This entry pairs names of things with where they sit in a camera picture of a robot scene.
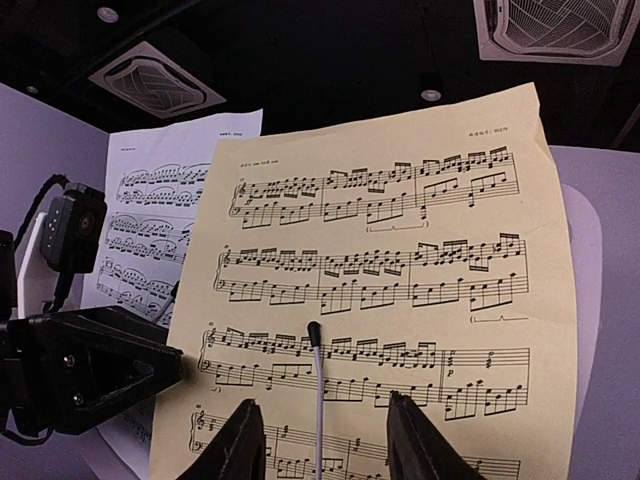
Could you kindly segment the white sheet music page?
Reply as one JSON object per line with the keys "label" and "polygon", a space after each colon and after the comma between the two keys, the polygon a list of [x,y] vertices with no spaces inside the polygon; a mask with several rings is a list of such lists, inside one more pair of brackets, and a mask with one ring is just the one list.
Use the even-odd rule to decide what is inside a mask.
{"label": "white sheet music page", "polygon": [[120,306],[163,332],[206,176],[221,139],[260,135],[263,113],[226,113],[110,135],[104,221],[84,308]]}

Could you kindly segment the white perforated music stand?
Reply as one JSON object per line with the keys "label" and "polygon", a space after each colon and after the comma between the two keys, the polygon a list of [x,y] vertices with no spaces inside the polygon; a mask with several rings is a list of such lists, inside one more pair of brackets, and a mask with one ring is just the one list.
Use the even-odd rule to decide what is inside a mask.
{"label": "white perforated music stand", "polygon": [[1,225],[48,175],[105,194],[82,307],[183,354],[154,479],[243,400],[270,479],[386,479],[394,394],[488,479],[565,479],[588,388],[602,230],[573,212],[533,84],[264,136],[262,111],[109,135],[1,95]]}

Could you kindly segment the yellow sheet music page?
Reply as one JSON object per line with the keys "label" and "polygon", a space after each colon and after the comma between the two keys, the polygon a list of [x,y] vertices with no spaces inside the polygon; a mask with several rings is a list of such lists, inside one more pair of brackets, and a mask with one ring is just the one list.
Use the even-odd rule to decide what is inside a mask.
{"label": "yellow sheet music page", "polygon": [[475,468],[564,479],[577,307],[533,84],[218,143],[168,342],[150,475],[186,470],[245,400],[272,479],[384,479],[392,392]]}

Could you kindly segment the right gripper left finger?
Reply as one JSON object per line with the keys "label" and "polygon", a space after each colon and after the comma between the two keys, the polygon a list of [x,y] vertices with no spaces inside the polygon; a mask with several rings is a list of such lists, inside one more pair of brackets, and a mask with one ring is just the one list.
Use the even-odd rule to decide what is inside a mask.
{"label": "right gripper left finger", "polygon": [[182,473],[184,480],[261,480],[265,478],[265,433],[261,409],[245,399]]}

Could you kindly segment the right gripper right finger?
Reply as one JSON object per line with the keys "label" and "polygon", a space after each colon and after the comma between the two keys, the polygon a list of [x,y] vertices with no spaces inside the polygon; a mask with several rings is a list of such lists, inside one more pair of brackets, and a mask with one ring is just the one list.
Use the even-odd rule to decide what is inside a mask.
{"label": "right gripper right finger", "polygon": [[407,395],[392,392],[386,422],[392,480],[481,480]]}

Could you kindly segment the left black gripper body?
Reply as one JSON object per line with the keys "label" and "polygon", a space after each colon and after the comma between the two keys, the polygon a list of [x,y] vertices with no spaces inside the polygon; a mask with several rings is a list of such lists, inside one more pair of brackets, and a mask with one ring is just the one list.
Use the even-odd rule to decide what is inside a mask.
{"label": "left black gripper body", "polygon": [[45,368],[35,324],[13,319],[17,307],[14,238],[1,232],[1,435],[15,443],[45,443],[67,429],[63,404]]}

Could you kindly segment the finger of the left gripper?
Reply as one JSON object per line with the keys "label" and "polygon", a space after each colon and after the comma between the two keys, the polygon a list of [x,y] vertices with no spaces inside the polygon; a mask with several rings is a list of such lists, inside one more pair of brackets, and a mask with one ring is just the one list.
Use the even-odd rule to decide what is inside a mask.
{"label": "finger of the left gripper", "polygon": [[29,318],[67,429],[84,433],[178,383],[183,352],[168,331],[120,306]]}

